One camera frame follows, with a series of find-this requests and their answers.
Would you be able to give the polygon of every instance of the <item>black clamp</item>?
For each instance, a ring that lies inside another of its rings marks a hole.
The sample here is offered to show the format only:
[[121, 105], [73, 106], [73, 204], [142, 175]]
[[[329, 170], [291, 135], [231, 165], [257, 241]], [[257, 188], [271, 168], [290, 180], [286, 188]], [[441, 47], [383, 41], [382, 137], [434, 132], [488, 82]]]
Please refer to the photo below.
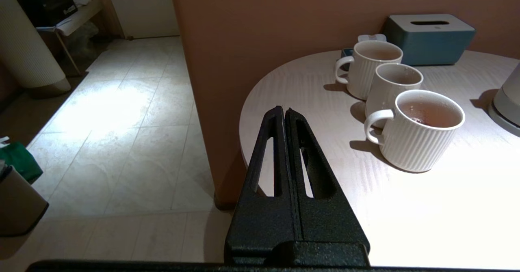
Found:
[[[273, 137], [274, 196], [258, 194]], [[301, 156], [313, 198], [305, 191]], [[226, 238], [226, 264], [369, 267], [370, 244], [303, 115], [264, 115]]]

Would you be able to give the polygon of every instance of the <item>doorway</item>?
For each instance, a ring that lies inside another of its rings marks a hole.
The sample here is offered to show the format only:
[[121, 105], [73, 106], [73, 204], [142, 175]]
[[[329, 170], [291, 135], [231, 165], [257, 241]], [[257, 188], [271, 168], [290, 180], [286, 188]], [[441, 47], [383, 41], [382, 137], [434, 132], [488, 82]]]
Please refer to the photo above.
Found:
[[112, 0], [126, 39], [179, 35], [172, 0]]

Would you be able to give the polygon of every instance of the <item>white pillar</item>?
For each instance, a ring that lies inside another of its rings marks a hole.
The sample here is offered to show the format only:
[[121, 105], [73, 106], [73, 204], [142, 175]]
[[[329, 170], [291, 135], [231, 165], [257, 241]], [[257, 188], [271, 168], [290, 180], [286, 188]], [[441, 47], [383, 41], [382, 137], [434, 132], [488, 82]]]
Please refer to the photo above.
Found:
[[16, 0], [0, 0], [0, 59], [31, 96], [70, 90], [63, 70]]

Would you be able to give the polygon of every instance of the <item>white ribbed mug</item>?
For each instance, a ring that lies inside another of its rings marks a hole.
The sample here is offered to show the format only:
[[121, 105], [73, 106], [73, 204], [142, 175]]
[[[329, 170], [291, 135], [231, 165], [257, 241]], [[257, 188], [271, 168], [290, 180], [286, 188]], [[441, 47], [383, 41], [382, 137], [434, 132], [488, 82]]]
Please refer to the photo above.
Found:
[[[401, 63], [403, 51], [386, 41], [360, 41], [354, 46], [353, 55], [336, 61], [334, 75], [339, 83], [347, 85], [347, 90], [356, 98], [366, 100], [372, 85], [375, 68], [383, 63]], [[351, 63], [349, 76], [342, 78], [338, 69]]]
[[[401, 92], [419, 89], [423, 80], [422, 73], [408, 65], [385, 63], [377, 66], [372, 87], [366, 99], [364, 116], [368, 117], [375, 111], [391, 109], [394, 107], [395, 98]], [[385, 120], [379, 120], [373, 125], [377, 128], [384, 128], [385, 123]]]
[[[382, 119], [388, 119], [383, 133], [372, 135], [370, 126]], [[391, 164], [409, 172], [425, 172], [448, 148], [465, 119], [464, 111], [453, 100], [412, 89], [397, 96], [393, 109], [369, 115], [364, 132], [369, 141], [379, 144]]]

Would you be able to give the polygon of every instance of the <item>round table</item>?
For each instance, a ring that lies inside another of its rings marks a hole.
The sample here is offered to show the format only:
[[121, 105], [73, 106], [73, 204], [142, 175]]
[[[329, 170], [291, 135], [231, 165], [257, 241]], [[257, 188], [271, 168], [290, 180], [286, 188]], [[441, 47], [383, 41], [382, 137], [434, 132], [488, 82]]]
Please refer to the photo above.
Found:
[[[455, 65], [417, 67], [422, 89], [460, 104], [466, 122], [432, 170], [413, 174], [366, 141], [364, 102], [334, 82], [339, 57], [302, 57], [258, 82], [240, 115], [246, 164], [265, 112], [290, 107], [309, 122], [370, 241], [373, 266], [520, 269], [520, 138], [487, 115], [518, 60], [466, 51]], [[273, 195], [272, 142], [259, 185]]]

